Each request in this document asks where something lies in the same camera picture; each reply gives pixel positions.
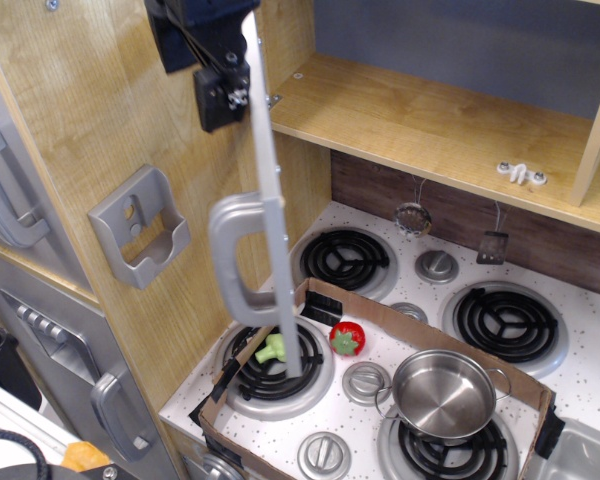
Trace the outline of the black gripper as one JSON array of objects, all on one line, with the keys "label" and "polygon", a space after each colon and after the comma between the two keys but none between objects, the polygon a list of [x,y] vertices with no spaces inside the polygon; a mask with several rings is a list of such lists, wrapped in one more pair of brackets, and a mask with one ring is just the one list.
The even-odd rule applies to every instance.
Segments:
[{"label": "black gripper", "polygon": [[175,73],[196,63],[204,66],[194,73],[202,130],[212,133],[241,122],[250,89],[242,23],[260,3],[154,0],[144,5],[165,72]]}]

